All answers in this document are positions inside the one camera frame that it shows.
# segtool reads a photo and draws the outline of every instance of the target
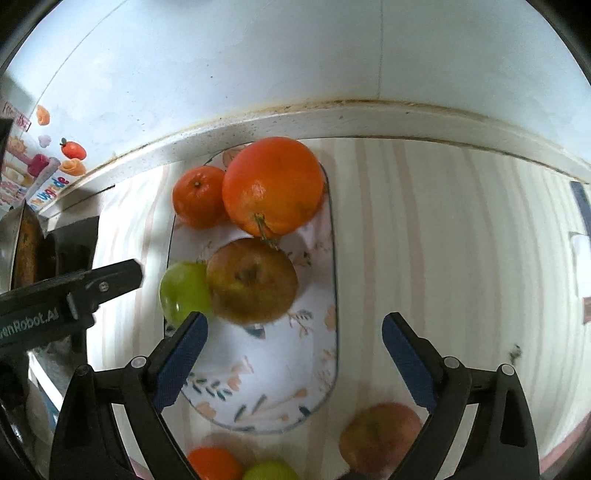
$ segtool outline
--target pumpkin stem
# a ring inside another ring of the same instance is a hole
[[[256,225],[259,227],[261,241],[269,245],[269,247],[274,248],[275,250],[279,250],[279,246],[277,245],[277,238],[269,238],[265,233],[265,216],[261,213],[255,213],[252,218],[255,221]]]

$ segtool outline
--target green apple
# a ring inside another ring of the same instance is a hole
[[[206,280],[207,266],[201,262],[178,262],[160,281],[160,305],[166,318],[178,328],[191,312],[212,316]]]
[[[286,463],[272,461],[252,467],[242,480],[300,480],[300,477]]]

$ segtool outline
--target floral tray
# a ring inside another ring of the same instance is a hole
[[[227,150],[210,164],[225,170],[240,149]],[[168,264],[208,260],[218,248],[245,236],[230,223],[197,231],[177,218]],[[202,416],[230,430],[290,430],[323,404],[336,382],[338,322],[328,193],[316,216],[281,238],[279,246],[295,265],[300,283],[290,311],[276,322],[248,329],[209,319],[209,338],[182,390]],[[165,334],[173,332],[165,323]]]

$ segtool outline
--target wall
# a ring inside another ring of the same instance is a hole
[[[65,160],[66,137],[86,171],[195,123],[333,99],[462,109],[591,162],[591,87],[523,0],[63,0],[0,89],[51,113],[29,157],[49,135],[43,153]]]

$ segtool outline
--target oval plate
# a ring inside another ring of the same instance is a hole
[[[243,147],[213,157],[223,170]],[[197,231],[175,218],[169,266],[207,261],[220,247],[249,236],[231,223]],[[229,430],[282,433],[313,414],[337,377],[338,316],[335,248],[328,180],[322,208],[306,225],[281,238],[300,289],[289,312],[248,329],[209,319],[209,338],[183,394],[202,416]],[[165,334],[174,328],[165,322]]]

